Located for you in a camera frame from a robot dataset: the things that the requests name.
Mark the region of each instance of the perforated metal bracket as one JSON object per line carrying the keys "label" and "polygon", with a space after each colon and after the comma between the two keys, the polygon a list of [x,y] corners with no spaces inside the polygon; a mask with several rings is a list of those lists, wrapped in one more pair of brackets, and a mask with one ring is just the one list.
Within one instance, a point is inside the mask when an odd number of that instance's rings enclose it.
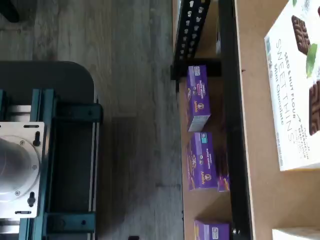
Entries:
{"label": "perforated metal bracket", "polygon": [[182,0],[175,40],[175,52],[171,65],[171,79],[179,91],[180,77],[187,75],[188,66],[206,65],[208,77],[221,76],[221,61],[218,58],[195,58],[201,33],[206,21],[211,0]]}

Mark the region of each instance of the purple box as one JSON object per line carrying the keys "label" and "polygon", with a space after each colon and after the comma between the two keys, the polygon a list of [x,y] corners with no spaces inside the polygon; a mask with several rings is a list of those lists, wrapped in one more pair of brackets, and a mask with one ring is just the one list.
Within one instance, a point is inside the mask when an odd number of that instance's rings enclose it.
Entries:
{"label": "purple box", "polygon": [[205,65],[189,66],[186,77],[187,129],[201,131],[211,115]]}
{"label": "purple box", "polygon": [[226,150],[222,148],[216,150],[215,165],[217,170],[218,191],[229,191],[230,179]]}
{"label": "purple box", "polygon": [[228,223],[209,223],[194,221],[195,240],[229,240],[230,226]]}
{"label": "purple box", "polygon": [[218,187],[212,134],[195,132],[186,146],[189,190]]}

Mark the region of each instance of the vinyl plank floor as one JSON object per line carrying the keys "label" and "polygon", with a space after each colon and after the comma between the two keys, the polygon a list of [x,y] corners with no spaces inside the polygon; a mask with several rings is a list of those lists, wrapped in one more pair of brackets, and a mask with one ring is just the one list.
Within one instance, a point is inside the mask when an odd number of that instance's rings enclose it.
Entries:
{"label": "vinyl plank floor", "polygon": [[0,58],[79,63],[104,108],[98,239],[184,239],[172,3],[38,0],[27,8],[25,23],[0,18]]}

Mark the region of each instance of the white cardboard box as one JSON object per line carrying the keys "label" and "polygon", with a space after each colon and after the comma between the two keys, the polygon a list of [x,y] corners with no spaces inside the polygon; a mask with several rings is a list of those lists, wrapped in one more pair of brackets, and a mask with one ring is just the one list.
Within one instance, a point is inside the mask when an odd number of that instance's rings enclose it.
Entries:
{"label": "white cardboard box", "polygon": [[280,170],[320,168],[320,1],[289,0],[264,42]]}
{"label": "white cardboard box", "polygon": [[273,240],[320,240],[320,230],[315,228],[272,229]]}

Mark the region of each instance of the snack box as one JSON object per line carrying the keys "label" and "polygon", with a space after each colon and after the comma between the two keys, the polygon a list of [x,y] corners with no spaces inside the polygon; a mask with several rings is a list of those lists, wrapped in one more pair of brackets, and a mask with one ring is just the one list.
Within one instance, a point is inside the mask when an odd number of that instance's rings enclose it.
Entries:
{"label": "snack box", "polygon": [[218,187],[212,134],[193,133],[186,146],[189,190]]}
{"label": "snack box", "polygon": [[229,168],[227,160],[227,151],[223,148],[216,150],[215,167],[217,172],[218,191],[226,192],[230,190]]}
{"label": "snack box", "polygon": [[281,171],[320,167],[319,26],[319,0],[290,0],[264,38]]}
{"label": "snack box", "polygon": [[186,98],[187,130],[188,132],[199,132],[211,115],[207,68],[205,65],[188,67]]}
{"label": "snack box", "polygon": [[273,240],[320,240],[320,229],[283,228],[272,229]]}
{"label": "snack box", "polygon": [[195,240],[229,240],[230,226],[228,223],[203,223],[194,221]]}

